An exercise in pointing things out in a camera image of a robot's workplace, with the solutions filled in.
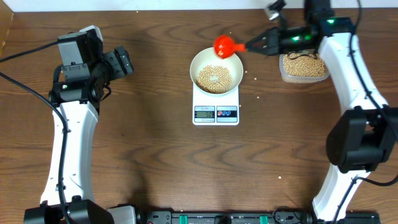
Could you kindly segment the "red measuring scoop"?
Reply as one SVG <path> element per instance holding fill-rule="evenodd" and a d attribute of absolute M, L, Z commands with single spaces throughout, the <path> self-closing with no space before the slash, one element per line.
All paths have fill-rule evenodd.
<path fill-rule="evenodd" d="M 237 44 L 227 35 L 217 37 L 213 43 L 213 48 L 215 50 L 215 54 L 221 59 L 232 57 L 236 52 L 247 51 L 245 44 Z"/>

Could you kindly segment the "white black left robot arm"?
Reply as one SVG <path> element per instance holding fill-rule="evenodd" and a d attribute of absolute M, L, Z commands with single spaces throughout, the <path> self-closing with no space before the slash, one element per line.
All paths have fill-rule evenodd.
<path fill-rule="evenodd" d="M 93 136 L 100 103 L 112 80 L 133 73 L 123 46 L 103 52 L 96 26 L 58 37 L 62 58 L 53 74 L 49 102 L 54 108 L 50 172 L 37 208 L 24 223 L 135 223 L 132 205 L 104 209 L 94 202 L 91 184 Z"/>

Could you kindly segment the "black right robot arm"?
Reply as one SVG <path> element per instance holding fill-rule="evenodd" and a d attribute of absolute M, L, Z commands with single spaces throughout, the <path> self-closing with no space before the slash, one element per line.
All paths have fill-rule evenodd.
<path fill-rule="evenodd" d="M 397 109 L 374 84 L 359 49 L 358 23 L 338 17 L 329 1 L 305 1 L 302 27 L 290 28 L 285 2 L 266 7 L 279 25 L 246 43 L 250 52 L 271 55 L 312 50 L 323 60 L 338 95 L 341 117 L 326 139 L 326 179 L 301 216 L 302 223 L 349 223 L 346 209 L 359 185 L 386 162 L 397 142 Z"/>

